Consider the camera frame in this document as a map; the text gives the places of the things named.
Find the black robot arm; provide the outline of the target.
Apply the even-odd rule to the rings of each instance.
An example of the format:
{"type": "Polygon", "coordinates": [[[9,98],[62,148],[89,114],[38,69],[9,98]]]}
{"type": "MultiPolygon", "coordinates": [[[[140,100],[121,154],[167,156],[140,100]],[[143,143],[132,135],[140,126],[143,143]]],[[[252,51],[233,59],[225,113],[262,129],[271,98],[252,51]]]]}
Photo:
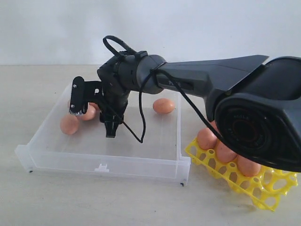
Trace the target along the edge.
{"type": "Polygon", "coordinates": [[[220,140],[256,163],[301,170],[301,60],[264,55],[168,63],[140,52],[113,56],[98,70],[106,98],[164,89],[201,97],[220,140]]]}

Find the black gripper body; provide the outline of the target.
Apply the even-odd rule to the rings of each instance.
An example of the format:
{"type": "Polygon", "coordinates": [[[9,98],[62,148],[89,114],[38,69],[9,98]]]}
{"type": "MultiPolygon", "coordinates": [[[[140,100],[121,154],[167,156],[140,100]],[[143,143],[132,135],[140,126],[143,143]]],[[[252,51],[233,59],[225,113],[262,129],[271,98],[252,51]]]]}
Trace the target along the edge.
{"type": "Polygon", "coordinates": [[[113,121],[117,124],[122,124],[128,104],[129,91],[121,95],[110,91],[102,91],[102,96],[103,104],[100,106],[100,122],[113,121]]]}

